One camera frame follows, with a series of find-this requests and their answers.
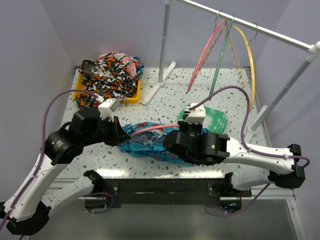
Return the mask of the yellow plastic tray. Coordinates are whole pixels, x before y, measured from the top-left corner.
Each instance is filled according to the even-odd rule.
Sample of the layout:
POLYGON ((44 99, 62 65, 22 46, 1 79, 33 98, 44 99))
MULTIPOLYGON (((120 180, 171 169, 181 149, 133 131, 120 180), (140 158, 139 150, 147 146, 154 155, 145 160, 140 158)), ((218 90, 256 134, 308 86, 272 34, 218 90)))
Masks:
MULTIPOLYGON (((134 94, 134 96, 126 98, 125 100, 122 100, 121 101, 122 104, 137 104, 138 103, 138 101, 140 99, 140 95, 141 95, 141 82, 142 82, 141 79, 139 79, 137 81, 137 91, 134 94)), ((85 85, 83 84, 83 77, 81 74, 78 75, 74 88, 77 90, 84 90, 85 85)))

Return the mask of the camouflage pattern clothes pile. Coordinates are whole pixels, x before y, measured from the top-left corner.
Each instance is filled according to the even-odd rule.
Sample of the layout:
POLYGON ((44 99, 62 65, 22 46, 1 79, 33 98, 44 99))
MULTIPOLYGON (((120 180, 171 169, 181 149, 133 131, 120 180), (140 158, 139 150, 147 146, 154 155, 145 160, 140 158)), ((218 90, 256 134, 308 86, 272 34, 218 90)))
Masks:
POLYGON ((101 54, 97 60, 83 60, 77 71, 82 75, 84 91, 121 102, 135 95, 144 66, 138 57, 114 51, 101 54))

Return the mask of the green plastic hanger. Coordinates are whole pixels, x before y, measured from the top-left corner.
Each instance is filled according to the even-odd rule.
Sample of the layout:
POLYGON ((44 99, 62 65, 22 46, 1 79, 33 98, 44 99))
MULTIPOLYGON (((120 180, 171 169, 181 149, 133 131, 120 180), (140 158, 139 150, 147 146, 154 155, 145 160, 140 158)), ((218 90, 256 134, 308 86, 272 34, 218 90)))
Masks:
POLYGON ((230 30, 231 30, 232 24, 233 24, 233 22, 231 21, 230 23, 227 24, 227 27, 226 27, 225 36, 224 36, 223 44, 222 44, 222 47, 220 50, 218 62, 217 62, 216 68, 215 68, 214 76, 213 76, 213 79, 211 82, 209 95, 211 95, 214 92, 215 87, 216 87, 218 75, 219 75, 219 72, 220 72, 220 69, 221 69, 221 66, 223 63, 223 59, 224 59, 224 55, 225 55, 225 51, 226 51, 226 47, 227 47, 227 42, 228 42, 228 37, 230 35, 230 30))

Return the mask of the green tie-dye shorts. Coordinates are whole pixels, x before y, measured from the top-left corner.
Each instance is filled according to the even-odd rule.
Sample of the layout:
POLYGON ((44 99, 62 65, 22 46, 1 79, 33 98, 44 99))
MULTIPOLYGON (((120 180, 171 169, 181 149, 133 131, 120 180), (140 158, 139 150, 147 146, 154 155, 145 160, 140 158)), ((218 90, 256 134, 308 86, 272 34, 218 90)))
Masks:
MULTIPOLYGON (((223 134, 225 131, 225 128, 227 126, 228 120, 225 118, 225 115, 222 111, 215 110, 210 107, 205 108, 205 119, 202 124, 202 131, 201 134, 204 133, 216 133, 216 134, 223 134)), ((177 122, 179 125, 179 120, 183 121, 183 114, 184 114, 184 108, 183 110, 178 114, 177 122)))

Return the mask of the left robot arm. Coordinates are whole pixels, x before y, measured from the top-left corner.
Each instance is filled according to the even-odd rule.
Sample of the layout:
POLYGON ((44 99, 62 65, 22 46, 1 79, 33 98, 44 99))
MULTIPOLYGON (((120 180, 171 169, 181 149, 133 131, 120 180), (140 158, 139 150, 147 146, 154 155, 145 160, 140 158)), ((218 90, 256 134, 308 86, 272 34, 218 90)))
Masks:
POLYGON ((117 116, 102 118, 97 108, 77 111, 71 121, 51 133, 43 143, 37 161, 22 186, 0 204, 1 227, 12 235, 31 236, 39 232, 59 209, 84 196, 104 194, 104 179, 87 170, 78 180, 46 194, 56 177, 83 153, 84 147, 104 143, 119 146, 130 139, 117 116))

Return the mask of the pink plastic hanger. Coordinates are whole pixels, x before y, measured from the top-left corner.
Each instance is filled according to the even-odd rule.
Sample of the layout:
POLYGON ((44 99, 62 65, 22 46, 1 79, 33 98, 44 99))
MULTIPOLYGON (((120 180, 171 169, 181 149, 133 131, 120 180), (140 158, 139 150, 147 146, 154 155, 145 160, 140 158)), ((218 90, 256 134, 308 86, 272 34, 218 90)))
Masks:
POLYGON ((213 31, 211 35, 209 36, 206 44, 203 47, 203 50, 201 52, 201 55, 198 59, 198 62, 193 70, 193 73, 191 75, 191 78, 189 80, 189 84, 187 87, 186 92, 189 93, 191 91, 191 88, 200 72, 200 70, 203 68, 208 56, 211 54, 212 49, 215 47, 216 43, 218 42, 221 34, 226 29, 228 24, 227 20, 221 20, 219 23, 215 22, 213 31))
POLYGON ((138 142, 138 143, 152 143, 152 142, 159 142, 163 139, 167 133, 165 129, 177 129, 179 127, 178 124, 160 124, 160 125, 153 125, 150 127, 146 127, 143 129, 139 129, 133 132, 130 137, 131 142, 138 142))

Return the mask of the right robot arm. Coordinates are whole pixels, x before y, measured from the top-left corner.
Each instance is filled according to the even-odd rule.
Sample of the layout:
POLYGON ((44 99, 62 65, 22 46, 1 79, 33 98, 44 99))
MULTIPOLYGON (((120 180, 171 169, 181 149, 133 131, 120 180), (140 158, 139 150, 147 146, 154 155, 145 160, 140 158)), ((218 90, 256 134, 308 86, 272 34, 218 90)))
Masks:
POLYGON ((252 171, 232 173, 223 183, 223 192, 230 197, 251 187, 275 184, 279 188, 297 189, 304 183, 305 169, 293 158, 293 147, 272 148, 245 146, 223 134, 203 133, 200 123, 179 122, 177 130, 170 131, 163 140, 166 151, 186 163, 213 166, 242 164, 255 167, 252 171))

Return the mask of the blue shark print shorts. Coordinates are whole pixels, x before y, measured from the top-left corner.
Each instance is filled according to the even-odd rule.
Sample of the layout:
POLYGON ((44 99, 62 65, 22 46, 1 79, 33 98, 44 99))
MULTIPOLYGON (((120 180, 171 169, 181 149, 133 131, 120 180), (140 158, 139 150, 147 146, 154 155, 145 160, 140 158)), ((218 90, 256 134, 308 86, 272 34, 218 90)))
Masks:
MULTIPOLYGON (((133 132, 144 129, 144 128, 148 128, 154 125, 165 125, 165 124, 146 121, 146 122, 141 122, 137 124, 130 123, 123 126, 122 129, 125 131, 125 133, 127 133, 131 137, 131 134, 133 132)), ((179 127, 176 129, 167 128, 164 131, 168 134, 178 129, 179 127)), ((163 147, 163 141, 165 137, 162 138, 159 142, 153 141, 148 143, 131 142, 131 139, 130 139, 120 144, 118 146, 118 149, 121 152, 128 153, 129 155, 135 156, 135 157, 150 157, 160 162, 168 162, 171 164, 180 164, 180 165, 190 166, 191 165, 190 163, 183 161, 180 157, 178 157, 178 155, 165 150, 165 148, 163 147)))

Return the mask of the yellow plastic hanger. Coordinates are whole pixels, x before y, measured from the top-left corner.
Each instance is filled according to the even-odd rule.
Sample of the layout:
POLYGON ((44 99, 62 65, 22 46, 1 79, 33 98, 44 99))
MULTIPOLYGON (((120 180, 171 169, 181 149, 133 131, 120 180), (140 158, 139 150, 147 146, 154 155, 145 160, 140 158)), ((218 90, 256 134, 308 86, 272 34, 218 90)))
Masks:
MULTIPOLYGON (((249 107, 249 111, 251 112, 253 107, 254 107, 254 103, 255 103, 255 99, 256 99, 256 74, 255 74, 255 61, 253 58, 253 54, 252 54, 252 50, 251 50, 251 46, 250 46, 250 42, 248 41, 246 35, 244 34, 244 32, 237 26, 231 26, 232 29, 235 29, 242 37, 244 45, 246 47, 246 51, 247 51, 247 56, 248 56, 248 60, 249 60, 249 67, 251 70, 251 97, 250 97, 250 107, 249 107)), ((240 63, 237 60, 237 53, 235 52, 235 46, 233 44, 233 38, 231 37, 231 35, 229 34, 228 38, 228 43, 229 43, 229 49, 231 50, 231 56, 233 58, 233 63, 234 66, 236 68, 236 74, 238 75, 238 82, 241 85, 241 87, 244 89, 246 86, 245 81, 243 80, 243 74, 240 71, 240 63)))

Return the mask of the black mounting base plate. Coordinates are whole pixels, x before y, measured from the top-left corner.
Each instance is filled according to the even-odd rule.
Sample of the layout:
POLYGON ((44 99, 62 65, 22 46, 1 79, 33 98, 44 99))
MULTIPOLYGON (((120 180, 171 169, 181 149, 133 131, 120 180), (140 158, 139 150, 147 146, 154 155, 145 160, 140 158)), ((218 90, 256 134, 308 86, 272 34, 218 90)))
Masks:
POLYGON ((86 210, 122 205, 223 205, 239 210, 250 190, 232 188, 232 174, 223 178, 105 178, 84 201, 86 210))

